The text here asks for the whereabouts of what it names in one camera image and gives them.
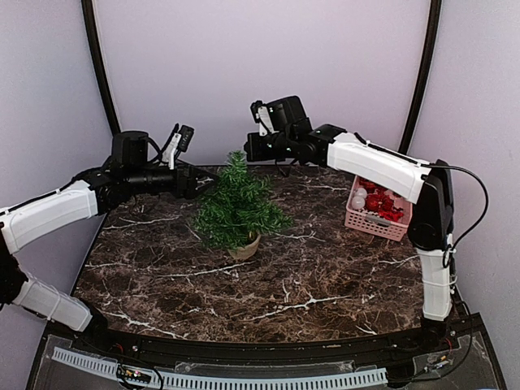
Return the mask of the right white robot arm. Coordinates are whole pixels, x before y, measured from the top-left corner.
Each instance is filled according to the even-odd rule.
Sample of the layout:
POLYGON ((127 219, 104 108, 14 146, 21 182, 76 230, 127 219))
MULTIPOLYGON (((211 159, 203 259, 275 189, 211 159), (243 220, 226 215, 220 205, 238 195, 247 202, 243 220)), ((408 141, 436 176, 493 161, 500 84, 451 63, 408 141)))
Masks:
POLYGON ((313 128, 298 96, 250 106, 256 132, 244 150, 250 162, 311 163, 345 171, 382 186, 411 206, 407 228, 421 262, 422 316, 431 320, 414 336, 414 344, 430 353, 446 338, 440 322, 452 309, 449 250, 453 249, 453 188, 447 164, 411 158, 332 124, 313 128))

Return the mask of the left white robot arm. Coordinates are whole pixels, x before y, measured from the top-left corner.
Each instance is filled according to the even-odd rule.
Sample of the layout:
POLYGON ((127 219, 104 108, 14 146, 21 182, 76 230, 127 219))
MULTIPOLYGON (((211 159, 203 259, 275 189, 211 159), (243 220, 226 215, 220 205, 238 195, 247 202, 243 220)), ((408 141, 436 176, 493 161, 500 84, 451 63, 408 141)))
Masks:
POLYGON ((115 135, 111 152, 99 167, 74 175, 65 185, 38 197, 1 209, 1 305, 18 306, 38 317, 83 333, 83 341, 97 354, 115 347, 105 329, 106 318, 96 308, 20 265, 17 254, 33 243, 74 223, 109 214, 139 194, 170 193, 194 199, 216 180, 216 175, 182 162, 193 138, 193 128, 176 125, 164 146, 149 133, 128 130, 115 135))

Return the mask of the pink plastic basket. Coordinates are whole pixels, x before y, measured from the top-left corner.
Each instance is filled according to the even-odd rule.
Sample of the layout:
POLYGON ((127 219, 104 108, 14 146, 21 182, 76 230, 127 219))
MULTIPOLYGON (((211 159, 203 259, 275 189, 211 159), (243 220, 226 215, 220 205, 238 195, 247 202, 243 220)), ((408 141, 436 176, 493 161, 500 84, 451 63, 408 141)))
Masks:
POLYGON ((413 204, 393 191, 355 176, 344 225, 360 232, 401 241, 412 217, 413 204))

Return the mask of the small green christmas tree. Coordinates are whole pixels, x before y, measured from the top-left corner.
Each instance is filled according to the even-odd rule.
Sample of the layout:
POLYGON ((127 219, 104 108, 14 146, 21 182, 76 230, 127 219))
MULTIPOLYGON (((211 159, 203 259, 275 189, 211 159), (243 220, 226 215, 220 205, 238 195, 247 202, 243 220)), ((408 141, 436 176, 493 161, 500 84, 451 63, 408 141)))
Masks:
POLYGON ((291 225, 291 217, 271 200, 270 180, 253 175, 239 150, 228 154, 216 185, 201 197, 193 221, 205 247, 226 250, 235 260, 253 257, 263 236, 291 225))

